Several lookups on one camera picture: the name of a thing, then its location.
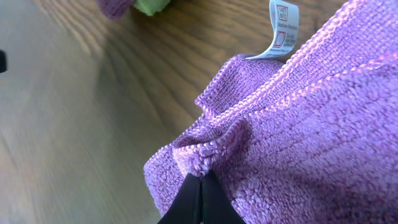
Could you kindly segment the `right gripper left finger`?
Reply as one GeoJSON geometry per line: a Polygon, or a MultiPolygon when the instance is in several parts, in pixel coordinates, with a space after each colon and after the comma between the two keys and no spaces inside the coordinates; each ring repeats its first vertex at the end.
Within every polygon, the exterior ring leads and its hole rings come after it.
{"type": "Polygon", "coordinates": [[[158,224],[201,223],[201,180],[187,174],[176,197],[158,224]]]}

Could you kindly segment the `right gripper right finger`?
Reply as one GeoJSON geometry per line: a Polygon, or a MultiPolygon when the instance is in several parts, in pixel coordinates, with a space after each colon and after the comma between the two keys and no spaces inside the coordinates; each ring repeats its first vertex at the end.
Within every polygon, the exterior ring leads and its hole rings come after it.
{"type": "Polygon", "coordinates": [[[201,184],[204,224],[245,224],[227,198],[213,170],[202,178],[201,184]]]}

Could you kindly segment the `purple microfiber cloth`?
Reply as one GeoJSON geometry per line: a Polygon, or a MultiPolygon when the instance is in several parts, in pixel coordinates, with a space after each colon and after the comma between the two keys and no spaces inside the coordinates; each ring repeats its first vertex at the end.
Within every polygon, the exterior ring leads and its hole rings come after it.
{"type": "Polygon", "coordinates": [[[397,222],[396,1],[346,2],[285,63],[230,58],[195,102],[144,166],[162,217],[213,170],[245,223],[397,222]]]}

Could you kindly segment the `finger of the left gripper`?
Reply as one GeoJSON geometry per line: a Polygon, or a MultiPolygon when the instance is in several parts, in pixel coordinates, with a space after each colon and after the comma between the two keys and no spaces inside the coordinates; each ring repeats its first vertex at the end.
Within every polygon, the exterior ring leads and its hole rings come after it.
{"type": "Polygon", "coordinates": [[[3,50],[0,50],[0,73],[3,73],[7,70],[7,57],[6,53],[3,50]]]}

